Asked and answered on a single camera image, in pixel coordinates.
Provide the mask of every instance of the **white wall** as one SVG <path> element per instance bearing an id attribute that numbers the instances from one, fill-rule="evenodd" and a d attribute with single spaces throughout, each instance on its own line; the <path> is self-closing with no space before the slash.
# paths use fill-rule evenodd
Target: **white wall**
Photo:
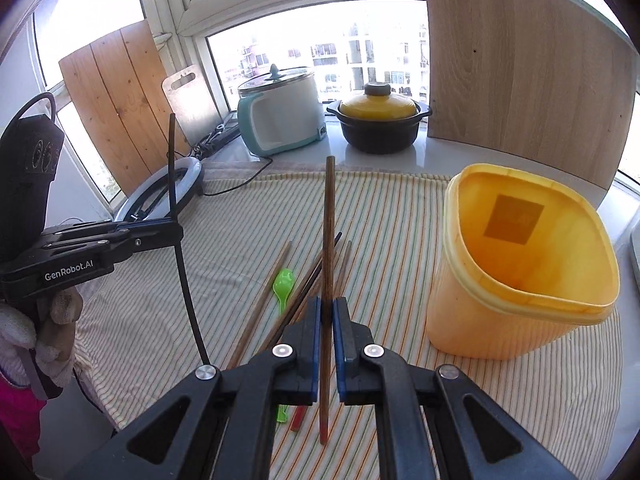
<path id="1" fill-rule="evenodd" d="M 31 22 L 25 25 L 0 64 L 0 132 L 4 132 L 11 118 L 25 102 L 42 91 L 35 72 L 39 70 L 38 61 L 32 59 L 30 52 L 27 30 L 30 26 Z M 36 108 L 37 105 L 32 108 L 33 112 L 30 110 L 25 115 L 46 112 L 44 102 L 39 110 Z M 70 217 L 87 222 L 111 218 L 109 211 L 84 180 L 65 146 L 60 155 L 56 179 L 49 190 L 46 225 L 57 225 Z"/>

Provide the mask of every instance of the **teal and white electric pot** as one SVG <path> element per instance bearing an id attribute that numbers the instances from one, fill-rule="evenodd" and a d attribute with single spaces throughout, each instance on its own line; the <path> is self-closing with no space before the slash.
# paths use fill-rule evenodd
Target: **teal and white electric pot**
<path id="1" fill-rule="evenodd" d="M 299 148 L 326 135 L 314 72 L 308 67 L 256 76 L 238 87 L 238 122 L 246 146 L 255 155 Z"/>

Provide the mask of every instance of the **person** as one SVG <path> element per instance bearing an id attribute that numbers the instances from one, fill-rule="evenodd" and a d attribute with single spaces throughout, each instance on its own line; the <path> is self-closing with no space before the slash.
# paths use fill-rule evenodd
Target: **person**
<path id="1" fill-rule="evenodd" d="M 57 292 L 36 333 L 31 319 L 0 301 L 0 422 L 30 467 L 40 450 L 40 411 L 46 401 L 31 391 L 16 347 L 35 348 L 40 370 L 57 386 L 66 386 L 73 371 L 76 321 L 81 312 L 82 296 L 75 287 Z"/>

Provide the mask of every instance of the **green plastic spoon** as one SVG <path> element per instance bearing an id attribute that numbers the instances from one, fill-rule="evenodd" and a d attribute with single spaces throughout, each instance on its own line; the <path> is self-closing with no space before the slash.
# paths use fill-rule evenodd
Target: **green plastic spoon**
<path id="1" fill-rule="evenodd" d="M 282 269 L 276 279 L 273 280 L 273 292 L 276 297 L 280 301 L 280 309 L 279 313 L 282 314 L 284 309 L 287 307 L 287 298 L 291 294 L 293 290 L 293 285 L 296 283 L 295 276 L 293 272 L 289 269 Z M 278 406 L 278 416 L 276 418 L 278 422 L 286 422 L 287 421 L 287 407 L 280 405 Z"/>

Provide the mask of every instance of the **yellow pot lid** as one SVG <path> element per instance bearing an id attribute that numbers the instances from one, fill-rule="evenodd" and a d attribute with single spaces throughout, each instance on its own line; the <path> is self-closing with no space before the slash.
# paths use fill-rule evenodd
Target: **yellow pot lid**
<path id="1" fill-rule="evenodd" d="M 372 82 L 364 85 L 364 95 L 342 101 L 340 113 L 366 121 L 396 121 L 414 116 L 417 110 L 408 97 L 391 93 L 389 83 Z"/>

